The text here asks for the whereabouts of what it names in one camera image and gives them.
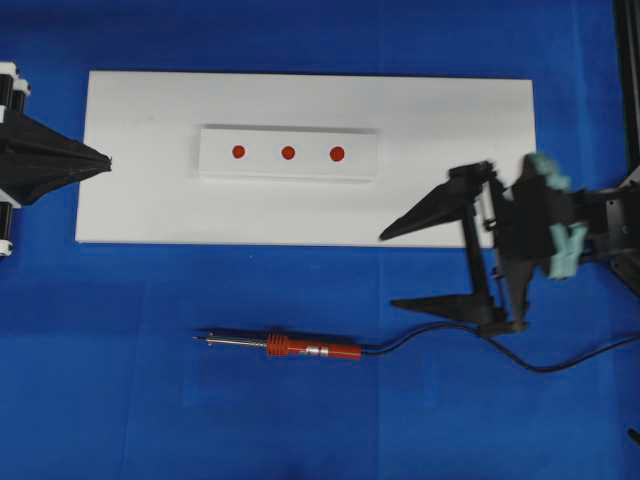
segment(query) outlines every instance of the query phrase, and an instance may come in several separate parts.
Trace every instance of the wire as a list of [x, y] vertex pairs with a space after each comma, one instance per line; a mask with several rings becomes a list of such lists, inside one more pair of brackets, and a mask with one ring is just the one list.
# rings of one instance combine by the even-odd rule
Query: wire
[[566, 360], [564, 362], [553, 364], [553, 365], [540, 366], [540, 365], [532, 365], [532, 364], [526, 362], [525, 360], [523, 360], [521, 357], [519, 357], [518, 355], [513, 353], [511, 350], [509, 350], [507, 347], [505, 347], [500, 342], [494, 340], [493, 338], [483, 337], [474, 328], [468, 327], [466, 325], [457, 324], [457, 323], [434, 322], [434, 323], [428, 323], [426, 325], [422, 325], [422, 326], [416, 328], [415, 330], [412, 330], [412, 331], [408, 332], [406, 335], [404, 335], [404, 336], [402, 336], [402, 337], [400, 337], [400, 338], [398, 338], [396, 340], [392, 340], [391, 342], [387, 342], [387, 343], [385, 343], [383, 345], [366, 346], [363, 349], [362, 353], [364, 355], [384, 355], [386, 353], [391, 353], [394, 350], [400, 348], [402, 345], [407, 343], [412, 338], [414, 338], [414, 337], [416, 337], [418, 335], [421, 335], [423, 333], [431, 332], [431, 331], [434, 331], [434, 330], [461, 330], [463, 332], [469, 333], [469, 334], [473, 335], [474, 337], [485, 341], [486, 343], [491, 345], [493, 348], [498, 350], [500, 353], [502, 353], [503, 355], [506, 355], [512, 362], [514, 362], [515, 364], [519, 365], [520, 367], [525, 368], [527, 370], [530, 370], [532, 372], [536, 372], [536, 373], [553, 373], [553, 372], [559, 372], [561, 370], [566, 370], [566, 369], [571, 368], [571, 367], [573, 367], [575, 365], [578, 365], [579, 363], [582, 363], [582, 362], [584, 362], [586, 360], [589, 360], [589, 359], [591, 359], [591, 358], [593, 358], [595, 356], [598, 356], [598, 355], [600, 355], [602, 353], [608, 352], [609, 350], [613, 350], [615, 348], [620, 348], [620, 347], [622, 347], [624, 345], [627, 345], [627, 344], [632, 343], [632, 342], [637, 342], [637, 341], [640, 340], [640, 333], [633, 334], [633, 335], [628, 336], [628, 337], [626, 337], [626, 338], [624, 338], [622, 340], [619, 340], [619, 341], [617, 341], [615, 343], [611, 343], [610, 345], [603, 346], [603, 347], [598, 348], [596, 350], [593, 350], [591, 352], [578, 355], [578, 356], [570, 358], [569, 360]]

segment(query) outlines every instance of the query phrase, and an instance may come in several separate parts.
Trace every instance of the white board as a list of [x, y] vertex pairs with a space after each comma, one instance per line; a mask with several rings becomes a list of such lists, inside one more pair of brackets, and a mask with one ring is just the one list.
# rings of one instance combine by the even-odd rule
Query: white board
[[[361, 183], [313, 181], [313, 172], [303, 181], [203, 175], [210, 128], [373, 132], [375, 172]], [[522, 155], [535, 150], [532, 84], [91, 72], [84, 140], [113, 158], [113, 172], [81, 184], [80, 242], [455, 247], [457, 224], [377, 237], [451, 167], [491, 159], [515, 180]]]

